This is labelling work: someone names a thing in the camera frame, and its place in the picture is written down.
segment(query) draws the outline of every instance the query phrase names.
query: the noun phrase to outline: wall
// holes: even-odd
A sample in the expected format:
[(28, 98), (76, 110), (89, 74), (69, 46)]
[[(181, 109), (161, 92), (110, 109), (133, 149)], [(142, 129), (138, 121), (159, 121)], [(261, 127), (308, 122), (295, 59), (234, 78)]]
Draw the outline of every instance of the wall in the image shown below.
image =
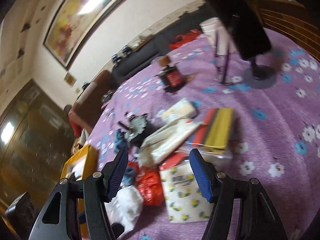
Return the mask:
[(75, 90), (89, 82), (123, 46), (173, 11), (195, 0), (126, 0), (97, 28), (74, 61), (70, 73), (77, 79), (70, 87), (66, 71), (42, 45), (50, 22), (62, 0), (47, 5), (48, 17), (39, 33), (34, 60), (34, 80), (61, 108), (73, 103)]

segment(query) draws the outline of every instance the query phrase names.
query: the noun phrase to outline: red plastic bag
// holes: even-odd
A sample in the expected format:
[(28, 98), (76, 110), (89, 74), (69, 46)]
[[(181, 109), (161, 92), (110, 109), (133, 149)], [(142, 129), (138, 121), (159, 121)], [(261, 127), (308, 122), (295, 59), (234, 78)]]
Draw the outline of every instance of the red plastic bag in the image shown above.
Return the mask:
[(136, 177), (144, 205), (161, 206), (164, 201), (161, 178), (157, 170), (141, 168)]
[(189, 33), (185, 34), (185, 35), (178, 35), (175, 37), (174, 39), (174, 44), (170, 44), (170, 48), (172, 50), (177, 49), (179, 47), (181, 47), (183, 44), (189, 42), (189, 41), (193, 41), (196, 39), (196, 37), (198, 37), (201, 34), (201, 31), (199, 30), (191, 30)]

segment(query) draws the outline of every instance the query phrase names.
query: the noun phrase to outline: white plastic bag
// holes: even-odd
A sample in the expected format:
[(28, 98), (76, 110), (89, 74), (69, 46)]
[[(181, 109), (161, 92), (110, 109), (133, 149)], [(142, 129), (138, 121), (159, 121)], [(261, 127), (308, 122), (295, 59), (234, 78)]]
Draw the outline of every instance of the white plastic bag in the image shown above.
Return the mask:
[(135, 186), (122, 188), (110, 203), (104, 204), (110, 224), (123, 225), (124, 232), (117, 239), (134, 229), (143, 208), (143, 197)]

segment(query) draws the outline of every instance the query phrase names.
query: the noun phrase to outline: floral bedsheet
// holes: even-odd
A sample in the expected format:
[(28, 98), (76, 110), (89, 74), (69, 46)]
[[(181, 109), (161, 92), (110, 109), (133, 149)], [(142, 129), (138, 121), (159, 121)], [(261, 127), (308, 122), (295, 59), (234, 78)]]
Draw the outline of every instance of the floral bedsheet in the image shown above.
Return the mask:
[[(257, 63), (278, 71), (274, 86), (252, 89), (242, 83), (249, 63), (231, 55), (229, 75), (234, 85), (215, 80), (213, 49), (204, 35), (169, 53), (185, 75), (194, 79), (175, 94), (165, 93), (151, 64), (122, 84), (100, 117), (88, 143), (99, 149), (97, 169), (113, 160), (114, 132), (126, 112), (148, 113), (154, 125), (163, 125), (160, 114), (186, 97), (203, 120), (211, 107), (233, 107), (240, 116), (242, 141), (225, 172), (232, 178), (258, 178), (269, 194), (287, 235), (296, 239), (307, 229), (320, 206), (320, 66), (289, 38), (266, 29), (271, 52)], [(234, 239), (239, 202), (228, 239)], [(171, 224), (165, 206), (144, 207), (133, 232), (125, 239), (201, 239), (206, 223)]]

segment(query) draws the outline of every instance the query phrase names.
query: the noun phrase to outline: painting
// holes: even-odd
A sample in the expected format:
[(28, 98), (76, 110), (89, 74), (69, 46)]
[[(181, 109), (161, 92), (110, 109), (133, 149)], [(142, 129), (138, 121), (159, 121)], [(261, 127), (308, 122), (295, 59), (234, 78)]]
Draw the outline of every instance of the painting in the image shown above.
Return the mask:
[(123, 0), (64, 0), (55, 14), (44, 46), (69, 70), (102, 20)]

